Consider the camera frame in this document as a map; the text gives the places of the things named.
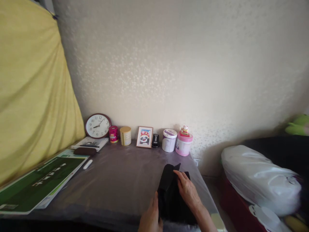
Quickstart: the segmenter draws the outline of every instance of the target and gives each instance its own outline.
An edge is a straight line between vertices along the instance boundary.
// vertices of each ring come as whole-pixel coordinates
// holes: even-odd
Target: panda picture
[[[138,127],[136,146],[141,148],[151,148],[153,131],[153,127]]]
[[[139,144],[149,145],[149,130],[142,130],[139,138]]]

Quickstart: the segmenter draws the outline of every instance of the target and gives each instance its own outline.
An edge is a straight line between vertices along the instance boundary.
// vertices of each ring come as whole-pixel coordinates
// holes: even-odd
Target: hand
[[[196,188],[191,180],[189,180],[187,175],[184,172],[179,172],[176,170],[174,170],[174,173],[178,175],[179,193],[190,210],[194,212],[197,211],[200,207],[203,207]]]
[[[143,213],[139,223],[138,232],[158,232],[163,231],[163,222],[159,220],[159,207],[158,207],[158,192],[155,192],[155,197],[150,200],[149,208]]]
[[[178,175],[179,193],[199,224],[201,232],[218,232],[208,210],[203,206],[194,184],[184,172],[174,170]]]

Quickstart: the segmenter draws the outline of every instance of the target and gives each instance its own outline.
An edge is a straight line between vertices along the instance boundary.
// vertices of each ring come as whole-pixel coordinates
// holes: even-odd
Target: brown clock frame
[[[95,113],[95,114],[93,114],[93,115],[98,115],[98,114],[99,114],[99,115],[102,115],[102,116],[104,116],[104,117],[106,117],[107,120],[108,120],[108,122],[109,122],[109,127],[112,126],[112,121],[110,120],[110,118],[109,118],[106,114]],[[94,138],[94,137],[92,137],[90,134],[88,134],[87,129],[86,129],[86,125],[87,125],[88,120],[89,120],[93,115],[91,115],[91,116],[86,120],[86,123],[85,123],[85,132],[86,132],[86,135],[88,135],[89,137],[91,137],[91,138],[93,138],[93,139],[105,138],[105,137],[109,134],[109,131],[108,131],[105,135],[103,135],[102,137],[100,137],[100,138]]]

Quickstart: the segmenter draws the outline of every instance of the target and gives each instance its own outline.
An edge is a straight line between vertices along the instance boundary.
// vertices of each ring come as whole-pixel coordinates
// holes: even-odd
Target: wrist
[[[195,217],[198,216],[199,214],[203,213],[205,210],[206,210],[206,208],[203,206],[203,204],[201,202],[199,202],[198,204],[194,205],[191,208],[191,212],[193,213],[193,215]]]

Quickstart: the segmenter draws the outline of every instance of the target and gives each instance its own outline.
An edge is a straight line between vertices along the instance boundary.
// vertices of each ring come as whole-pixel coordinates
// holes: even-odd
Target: lid
[[[131,127],[121,127],[120,132],[121,133],[127,133],[131,131]]]
[[[165,129],[163,135],[169,139],[177,138],[177,132],[173,129]]]
[[[193,135],[189,133],[189,137],[181,136],[181,131],[178,132],[178,139],[183,142],[192,142]]]
[[[116,127],[116,126],[111,126],[108,130],[109,130],[109,131],[118,130],[118,127]]]

